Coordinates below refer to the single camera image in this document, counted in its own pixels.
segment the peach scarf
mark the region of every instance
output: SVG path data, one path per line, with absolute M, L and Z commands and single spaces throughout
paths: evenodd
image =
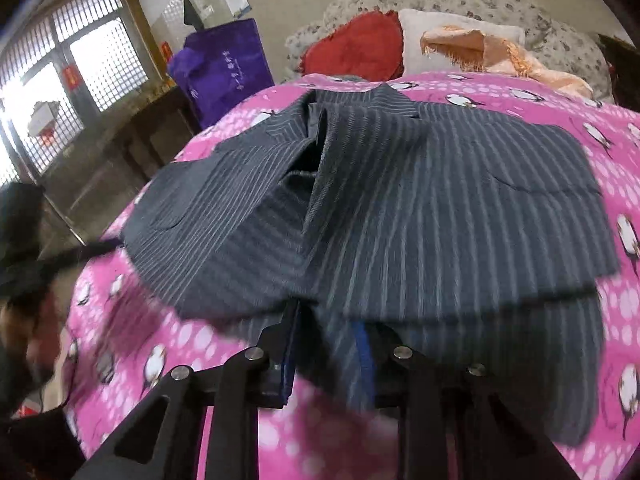
M 489 72 L 528 77 L 570 95 L 593 96 L 591 87 L 578 76 L 550 70 L 530 52 L 512 41 L 456 25 L 428 30 L 420 38 L 422 54 L 437 52 L 464 72 Z

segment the red sticker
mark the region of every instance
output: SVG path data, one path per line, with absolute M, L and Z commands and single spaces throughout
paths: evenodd
M 53 128 L 48 127 L 48 128 L 44 128 L 41 132 L 40 132 L 40 142 L 42 142 L 42 144 L 44 146 L 51 146 L 54 142 L 54 140 L 56 139 L 55 136 L 55 132 L 53 131 Z
M 167 63 L 169 63 L 171 58 L 174 56 L 174 53 L 172 52 L 171 47 L 169 46 L 169 44 L 166 41 L 163 41 L 160 44 L 160 52 L 162 52 L 162 57 L 164 57 L 164 60 Z
M 73 91 L 80 86 L 82 82 L 82 76 L 75 65 L 69 65 L 62 70 L 62 75 L 65 78 L 66 87 Z

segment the pink bedspread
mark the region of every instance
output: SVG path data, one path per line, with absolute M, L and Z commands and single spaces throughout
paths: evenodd
M 203 158 L 223 139 L 280 111 L 318 86 L 366 90 L 376 84 L 310 75 L 263 90 L 195 137 L 176 160 Z M 561 448 L 584 480 L 612 479 L 640 442 L 640 116 L 593 101 L 568 98 L 526 80 L 465 73 L 427 73 L 391 85 L 419 101 L 496 110 L 531 123 L 557 124 L 584 146 L 602 187 L 616 234 L 620 275 L 601 280 L 606 350 L 597 388 L 600 413 L 584 445 Z M 108 229 L 117 234 L 130 204 Z M 68 419 L 90 456 L 162 373 L 178 364 L 194 370 L 222 364 L 245 348 L 205 322 L 180 321 L 141 285 L 124 250 L 88 264 L 76 283 L 69 329 L 77 372 Z M 67 364 L 69 373 L 71 364 Z M 296 378 L 283 410 L 260 414 L 260 478 L 391 480 L 396 471 L 396 424 L 373 414 L 347 413 Z

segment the gray pinstripe jacket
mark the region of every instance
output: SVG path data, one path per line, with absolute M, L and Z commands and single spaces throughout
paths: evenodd
M 617 259 L 598 185 L 561 128 L 413 102 L 387 85 L 311 91 L 165 167 L 124 228 L 140 277 L 182 317 L 255 339 L 285 298 L 314 304 L 303 372 L 369 396 L 349 319 L 440 362 L 482 362 L 577 444 L 596 410 L 594 288 Z

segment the metal bolt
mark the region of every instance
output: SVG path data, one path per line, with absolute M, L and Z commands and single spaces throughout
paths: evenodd
M 409 359 L 414 352 L 408 346 L 396 346 L 394 348 L 394 355 L 398 359 Z
M 486 368 L 483 364 L 474 363 L 469 368 L 468 371 L 471 375 L 475 377 L 484 377 L 486 375 Z
M 189 377 L 189 369 L 186 366 L 177 366 L 171 370 L 171 378 L 176 381 L 181 381 Z
M 247 348 L 244 352 L 244 357 L 249 359 L 249 361 L 257 361 L 258 359 L 262 359 L 264 355 L 264 350 L 259 346 L 252 346 L 251 348 Z

